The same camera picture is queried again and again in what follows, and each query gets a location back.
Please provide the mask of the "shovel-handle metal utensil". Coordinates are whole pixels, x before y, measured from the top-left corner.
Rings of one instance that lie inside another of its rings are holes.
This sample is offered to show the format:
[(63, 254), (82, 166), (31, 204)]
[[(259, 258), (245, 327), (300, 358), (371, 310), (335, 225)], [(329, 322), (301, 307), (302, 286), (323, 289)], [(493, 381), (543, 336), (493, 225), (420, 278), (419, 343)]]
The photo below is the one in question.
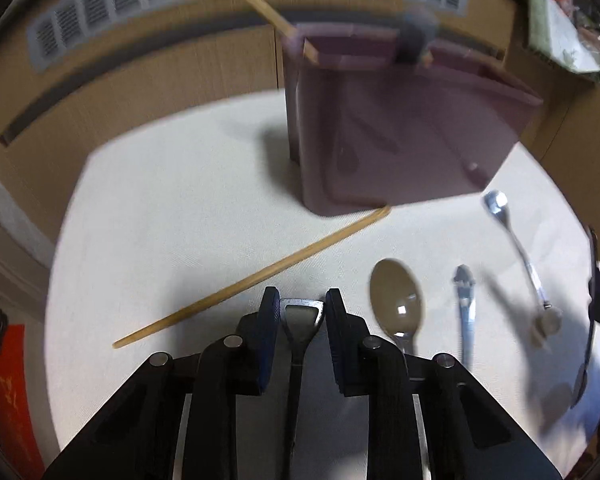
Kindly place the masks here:
[(320, 300), (285, 298), (280, 300), (279, 307), (280, 322), (282, 322), (290, 350), (289, 382), (280, 478), (289, 479), (291, 476), (294, 439), (296, 438), (303, 361), (306, 350), (308, 350), (310, 343), (321, 328), (324, 315), (324, 302)]

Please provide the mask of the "thin wooden chopstick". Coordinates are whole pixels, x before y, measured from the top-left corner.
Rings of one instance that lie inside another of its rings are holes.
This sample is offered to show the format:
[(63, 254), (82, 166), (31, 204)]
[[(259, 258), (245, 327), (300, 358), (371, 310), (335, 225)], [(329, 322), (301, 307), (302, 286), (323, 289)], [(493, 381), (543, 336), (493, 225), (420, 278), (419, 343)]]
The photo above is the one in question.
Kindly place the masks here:
[(275, 275), (281, 274), (293, 266), (296, 266), (300, 262), (306, 261), (320, 252), (324, 252), (324, 250), (341, 243), (350, 236), (367, 229), (369, 226), (372, 226), (383, 218), (386, 218), (390, 212), (391, 207), (385, 206), (371, 212), (370, 214), (366, 214), (365, 217), (358, 219), (347, 226), (344, 226), (338, 231), (328, 234), (320, 240), (317, 240), (316, 242), (309, 244), (308, 246), (303, 247), (296, 252), (293, 252), (283, 259), (271, 263), (265, 268), (257, 270), (257, 272), (242, 278), (238, 282), (223, 287), (217, 292), (205, 296), (204, 298), (195, 301), (193, 304), (190, 304), (187, 307), (181, 308), (180, 310), (177, 310), (176, 312), (171, 313), (164, 318), (160, 318), (160, 320), (152, 322), (149, 325), (116, 340), (112, 344), (112, 348), (121, 349), (129, 344), (135, 344), (137, 341), (181, 323), (188, 318), (197, 315), (198, 313), (207, 311), (208, 309), (217, 306), (218, 304), (222, 304), (222, 302), (229, 300), (230, 298), (233, 298), (250, 288), (253, 288), (257, 284), (260, 284)]

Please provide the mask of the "white ball-end metal utensil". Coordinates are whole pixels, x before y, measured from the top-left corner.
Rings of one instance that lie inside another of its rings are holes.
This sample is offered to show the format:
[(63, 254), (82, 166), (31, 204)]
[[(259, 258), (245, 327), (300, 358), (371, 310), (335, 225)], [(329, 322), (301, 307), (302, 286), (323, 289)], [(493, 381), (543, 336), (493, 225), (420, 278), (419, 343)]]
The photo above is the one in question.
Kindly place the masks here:
[(562, 310), (556, 308), (548, 299), (538, 271), (529, 259), (524, 246), (522, 246), (514, 233), (512, 222), (510, 222), (507, 196), (502, 191), (492, 190), (482, 196), (482, 201), (486, 207), (486, 211), (506, 231), (524, 266), (530, 287), (540, 307), (540, 313), (535, 321), (536, 330), (542, 337), (558, 334), (562, 329)]

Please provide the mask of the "grey-tipped wooden spoon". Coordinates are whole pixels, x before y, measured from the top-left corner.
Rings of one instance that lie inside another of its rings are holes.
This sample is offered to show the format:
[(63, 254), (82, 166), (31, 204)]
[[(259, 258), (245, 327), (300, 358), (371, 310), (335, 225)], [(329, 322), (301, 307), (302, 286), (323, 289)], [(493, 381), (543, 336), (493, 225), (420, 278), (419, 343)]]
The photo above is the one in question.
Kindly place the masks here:
[(407, 11), (396, 35), (394, 62), (405, 65), (428, 66), (434, 59), (430, 44), (436, 39), (439, 23), (434, 14), (426, 10)]

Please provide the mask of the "long wooden chopstick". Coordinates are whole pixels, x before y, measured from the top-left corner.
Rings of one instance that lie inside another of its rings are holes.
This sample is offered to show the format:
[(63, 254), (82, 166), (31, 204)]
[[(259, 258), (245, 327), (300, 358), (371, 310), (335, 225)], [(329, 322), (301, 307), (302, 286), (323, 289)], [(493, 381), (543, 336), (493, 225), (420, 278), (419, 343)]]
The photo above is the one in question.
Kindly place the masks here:
[[(278, 32), (280, 32), (285, 38), (289, 40), (299, 39), (300, 34), (297, 27), (294, 27), (291, 22), (288, 22), (282, 14), (277, 12), (272, 6), (270, 6), (265, 0), (244, 0), (248, 3), (253, 10), (257, 12), (265, 21), (269, 22)], [(318, 64), (318, 51), (308, 40), (302, 39), (301, 41), (302, 55), (309, 60), (312, 64)]]

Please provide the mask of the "brown metal spoon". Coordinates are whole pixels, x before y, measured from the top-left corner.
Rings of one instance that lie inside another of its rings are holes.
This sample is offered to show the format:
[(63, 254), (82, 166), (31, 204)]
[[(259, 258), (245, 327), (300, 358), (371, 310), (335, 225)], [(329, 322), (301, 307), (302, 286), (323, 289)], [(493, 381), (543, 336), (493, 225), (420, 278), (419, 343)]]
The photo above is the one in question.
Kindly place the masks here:
[(370, 304), (385, 334), (404, 354), (414, 356), (424, 300), (410, 269), (396, 259), (378, 261), (370, 274)]

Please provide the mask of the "maroon plastic utensil bin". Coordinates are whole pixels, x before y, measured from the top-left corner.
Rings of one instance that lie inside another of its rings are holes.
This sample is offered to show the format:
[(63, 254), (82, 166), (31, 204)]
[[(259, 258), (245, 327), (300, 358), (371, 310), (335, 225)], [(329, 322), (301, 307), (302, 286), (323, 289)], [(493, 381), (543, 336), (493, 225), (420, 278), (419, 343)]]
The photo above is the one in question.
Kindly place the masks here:
[(282, 42), (290, 158), (304, 206), (331, 217), (479, 193), (541, 98), (485, 56), (431, 41), (396, 60), (396, 32), (302, 24)]

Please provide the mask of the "green-white paper calendar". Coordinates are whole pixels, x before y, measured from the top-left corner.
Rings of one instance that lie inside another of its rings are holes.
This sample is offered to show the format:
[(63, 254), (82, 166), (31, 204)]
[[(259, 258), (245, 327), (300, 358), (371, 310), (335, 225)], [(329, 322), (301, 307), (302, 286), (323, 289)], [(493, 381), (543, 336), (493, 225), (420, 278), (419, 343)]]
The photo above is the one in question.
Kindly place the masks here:
[(555, 0), (528, 0), (528, 48), (576, 75), (600, 73), (600, 20), (568, 15)]

